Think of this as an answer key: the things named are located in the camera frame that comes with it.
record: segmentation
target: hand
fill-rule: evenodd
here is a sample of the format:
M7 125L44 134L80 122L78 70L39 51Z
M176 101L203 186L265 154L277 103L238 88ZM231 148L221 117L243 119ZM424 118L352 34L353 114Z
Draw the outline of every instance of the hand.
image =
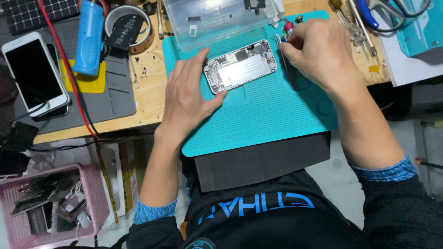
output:
M349 33L337 20L309 19L297 24L288 42L281 43L279 49L294 67L327 93L364 82L352 59Z
M174 146L179 146L197 125L220 107L228 93L221 91L209 101L202 97L200 77L209 50L205 47L191 59L177 61L169 73L163 120L155 134Z

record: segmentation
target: white iphone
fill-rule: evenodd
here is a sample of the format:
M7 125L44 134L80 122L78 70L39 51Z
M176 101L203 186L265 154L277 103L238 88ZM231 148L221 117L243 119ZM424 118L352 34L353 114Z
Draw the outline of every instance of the white iphone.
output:
M45 114L70 101L56 64L42 36L32 32L4 44L2 53L31 117Z

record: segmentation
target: right hand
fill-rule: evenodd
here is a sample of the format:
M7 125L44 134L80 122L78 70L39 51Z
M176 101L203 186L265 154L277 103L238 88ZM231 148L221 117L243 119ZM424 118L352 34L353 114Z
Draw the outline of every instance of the right hand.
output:
M294 26L279 49L304 76L327 93L363 79L352 59L348 31L334 19L309 19Z

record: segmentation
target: blue sleeve cuff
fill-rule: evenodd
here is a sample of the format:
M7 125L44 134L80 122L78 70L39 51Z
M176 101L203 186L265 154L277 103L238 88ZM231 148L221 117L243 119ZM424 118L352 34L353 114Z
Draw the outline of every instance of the blue sleeve cuff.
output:
M416 169L407 153L397 164L388 168L368 170L352 166L359 180L370 182L399 182L413 177Z
M133 223L135 225L140 225L146 222L151 222L164 217L174 216L175 205L177 204L177 198L167 204L166 206L147 206L137 199L136 210L134 212Z

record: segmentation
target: sim card tray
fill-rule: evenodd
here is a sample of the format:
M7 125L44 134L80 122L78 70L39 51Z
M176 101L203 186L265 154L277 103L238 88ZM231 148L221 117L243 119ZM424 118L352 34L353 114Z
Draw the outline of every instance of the sim card tray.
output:
M189 25L189 36L197 35L197 25Z

